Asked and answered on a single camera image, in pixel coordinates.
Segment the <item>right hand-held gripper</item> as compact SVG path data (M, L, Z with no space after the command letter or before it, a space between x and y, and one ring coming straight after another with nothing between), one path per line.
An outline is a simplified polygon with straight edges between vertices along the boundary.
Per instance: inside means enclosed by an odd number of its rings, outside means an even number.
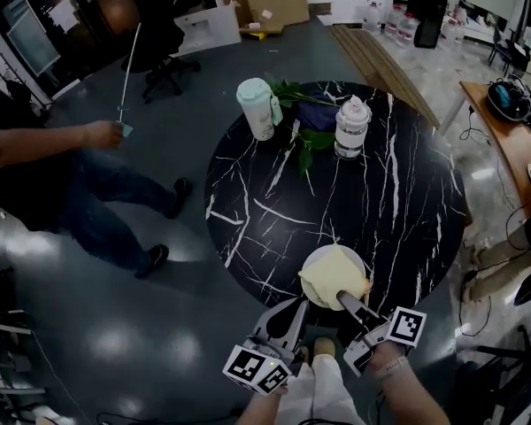
M389 319L370 309L348 291L340 290L336 298L362 328L343 354L344 361L356 376L363 373L379 344L390 341L404 346L418 345L427 318L424 313L398 307Z

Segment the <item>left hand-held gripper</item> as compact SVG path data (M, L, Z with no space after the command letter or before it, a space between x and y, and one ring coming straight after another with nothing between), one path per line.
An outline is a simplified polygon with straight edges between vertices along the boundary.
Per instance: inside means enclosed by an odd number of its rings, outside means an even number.
M261 315L242 345L232 350L222 374L244 389L269 396L298 371L309 301L293 298Z

